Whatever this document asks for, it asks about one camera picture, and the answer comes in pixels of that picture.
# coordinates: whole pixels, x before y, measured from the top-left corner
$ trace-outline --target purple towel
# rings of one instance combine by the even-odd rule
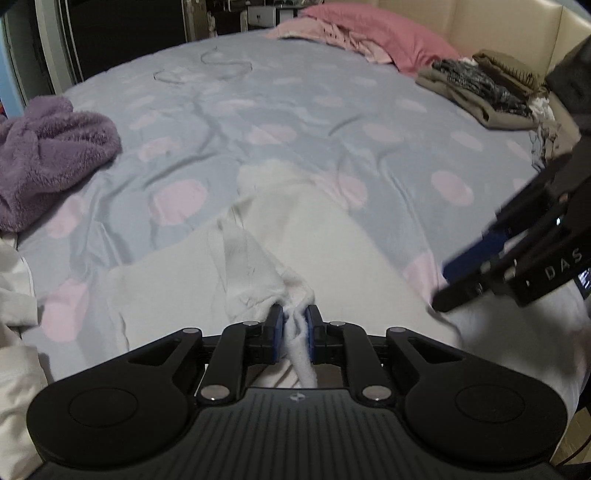
[[[62,96],[33,99],[0,122],[0,231],[22,232],[61,194],[121,151],[115,124]]]

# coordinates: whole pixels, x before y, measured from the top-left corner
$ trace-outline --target folded clothes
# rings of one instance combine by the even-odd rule
[[[432,67],[444,73],[451,84],[486,100],[496,112],[531,117],[531,110],[523,100],[518,99],[505,87],[497,85],[480,68],[448,59],[436,60]]]
[[[507,88],[521,100],[548,95],[548,87],[542,75],[538,75],[532,68],[511,55],[481,50],[473,58],[495,83]]]
[[[546,120],[539,124],[535,133],[530,132],[534,167],[542,170],[555,158],[573,151],[579,141],[558,122]]]
[[[120,150],[107,117],[74,112],[61,96],[33,99],[24,116],[0,122],[0,231],[29,227]]]
[[[432,68],[419,70],[415,80],[418,85],[438,93],[456,102],[471,113],[484,127],[500,130],[532,130],[538,122],[533,117],[527,118],[507,112],[498,112],[484,98],[452,83],[447,74]]]

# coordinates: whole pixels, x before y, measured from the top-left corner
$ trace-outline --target cream headboard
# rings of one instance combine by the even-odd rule
[[[541,74],[591,35],[591,22],[551,0],[360,1],[424,25],[462,54],[482,48],[501,51]]]

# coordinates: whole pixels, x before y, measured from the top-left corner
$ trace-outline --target brown folded cloth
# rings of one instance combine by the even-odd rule
[[[573,151],[573,147],[579,141],[558,122],[546,120],[538,126],[538,138],[542,143],[540,153],[541,162],[547,166],[555,158],[561,157]]]
[[[471,113],[483,126],[499,130],[535,130],[538,122],[512,113],[497,112],[492,105],[474,93],[451,84],[447,76],[431,67],[418,71],[418,85],[456,102]]]
[[[527,101],[536,96],[548,96],[544,77],[512,56],[481,50],[473,58],[495,83],[507,88],[517,98]]]

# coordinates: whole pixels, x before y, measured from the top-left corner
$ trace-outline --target logo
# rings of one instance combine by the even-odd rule
[[[306,396],[303,393],[292,393],[290,395],[290,400],[294,401],[295,403],[299,403],[301,401],[304,401],[306,399]]]
[[[575,248],[570,254],[570,257],[560,259],[560,265],[551,265],[544,269],[548,281],[552,280],[556,276],[556,272],[563,273],[565,270],[568,270],[573,265],[579,263],[582,259],[583,254],[579,252],[578,248]]]

